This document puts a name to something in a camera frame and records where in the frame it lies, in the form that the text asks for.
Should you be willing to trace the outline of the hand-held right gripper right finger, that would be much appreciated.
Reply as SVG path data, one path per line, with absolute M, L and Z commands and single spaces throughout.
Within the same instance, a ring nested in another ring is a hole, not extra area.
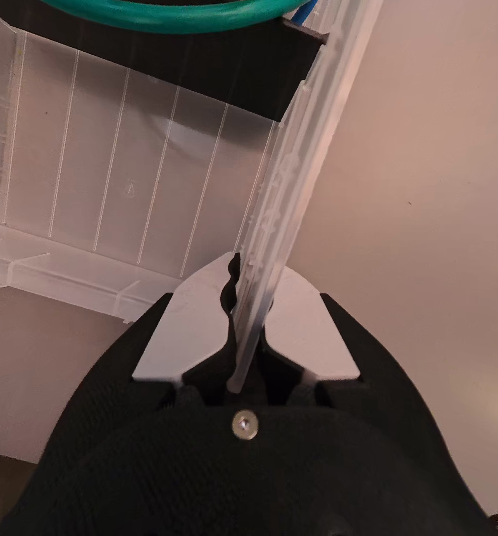
M 358 380 L 360 371 L 320 292 L 285 267 L 263 328 L 263 348 L 301 382 Z

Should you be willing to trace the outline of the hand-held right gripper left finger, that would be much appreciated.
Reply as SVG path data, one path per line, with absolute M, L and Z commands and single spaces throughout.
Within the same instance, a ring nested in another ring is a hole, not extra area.
M 135 381 L 181 384 L 184 374 L 222 350 L 237 300 L 240 254 L 228 252 L 192 274 L 175 290 L 133 374 Z

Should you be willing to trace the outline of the clear plastic bin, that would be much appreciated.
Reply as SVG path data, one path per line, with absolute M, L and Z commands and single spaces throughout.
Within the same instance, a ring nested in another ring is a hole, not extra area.
M 0 287 L 137 323 L 239 253 L 227 344 L 182 382 L 239 393 L 382 4 L 273 15 L 329 35 L 279 122 L 0 18 Z

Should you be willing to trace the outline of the black ethernet switch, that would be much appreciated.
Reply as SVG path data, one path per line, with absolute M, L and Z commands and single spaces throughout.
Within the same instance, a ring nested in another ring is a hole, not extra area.
M 9 25 L 279 122 L 328 34 L 284 18 L 165 35 L 87 21 L 43 1 L 0 1 Z

